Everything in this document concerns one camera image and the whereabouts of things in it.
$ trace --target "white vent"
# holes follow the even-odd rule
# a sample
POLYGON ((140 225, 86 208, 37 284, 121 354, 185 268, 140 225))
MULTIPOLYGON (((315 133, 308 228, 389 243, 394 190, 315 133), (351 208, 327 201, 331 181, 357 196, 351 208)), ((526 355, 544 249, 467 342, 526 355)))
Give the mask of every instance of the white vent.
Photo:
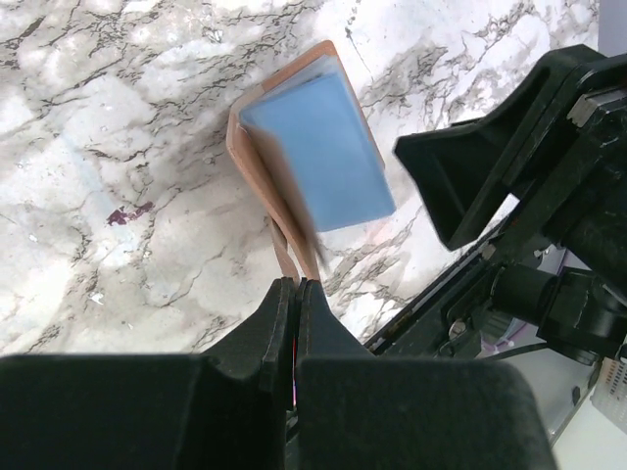
POLYGON ((627 434, 627 364, 606 359, 592 404, 627 434))

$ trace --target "black cable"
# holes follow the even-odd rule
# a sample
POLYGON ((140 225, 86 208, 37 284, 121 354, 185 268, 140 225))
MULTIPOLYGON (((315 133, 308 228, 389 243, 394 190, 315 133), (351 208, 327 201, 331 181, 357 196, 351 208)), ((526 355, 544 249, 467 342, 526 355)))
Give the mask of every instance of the black cable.
POLYGON ((500 352, 494 355, 489 355, 488 357, 483 357, 483 359, 484 360, 503 360, 503 359, 508 359, 510 357, 515 357, 521 354, 532 353, 533 351, 545 350, 548 347, 549 346, 546 343, 538 343, 535 345, 521 346, 520 348, 515 348, 513 350, 500 352))

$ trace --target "dark red spot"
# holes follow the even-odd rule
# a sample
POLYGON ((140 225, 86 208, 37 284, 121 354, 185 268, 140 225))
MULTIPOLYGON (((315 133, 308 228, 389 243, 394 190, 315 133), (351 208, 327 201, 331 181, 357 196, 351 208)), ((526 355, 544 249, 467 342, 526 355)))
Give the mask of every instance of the dark red spot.
POLYGON ((136 206, 135 210, 132 212, 126 212, 124 206, 122 206, 111 212, 111 215, 107 217, 107 223, 109 225, 113 225, 114 223, 117 225, 126 225, 129 220, 137 220, 144 213, 149 212, 154 206, 153 203, 148 202, 142 206, 136 206))

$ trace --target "marble countertop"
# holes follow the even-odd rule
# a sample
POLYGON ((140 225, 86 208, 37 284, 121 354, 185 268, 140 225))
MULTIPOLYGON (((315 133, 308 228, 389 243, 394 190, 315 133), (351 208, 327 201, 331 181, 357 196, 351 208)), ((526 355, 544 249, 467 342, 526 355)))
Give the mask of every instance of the marble countertop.
POLYGON ((1 0, 0 353, 201 351, 280 276, 224 149, 229 106, 332 39, 395 215, 324 234, 329 302, 365 340, 459 253, 397 136, 481 116, 597 0, 1 0))

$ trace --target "blue notepad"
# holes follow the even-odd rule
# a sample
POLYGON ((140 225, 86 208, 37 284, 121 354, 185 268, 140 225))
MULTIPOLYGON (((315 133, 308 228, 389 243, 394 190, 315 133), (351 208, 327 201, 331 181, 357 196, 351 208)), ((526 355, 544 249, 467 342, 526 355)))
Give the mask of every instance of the blue notepad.
MULTIPOLYGON (((335 58, 324 56, 240 112, 253 141, 261 131, 280 146, 319 232, 395 210, 377 149, 345 76, 335 58)), ((284 199, 289 205, 289 198, 284 199)))

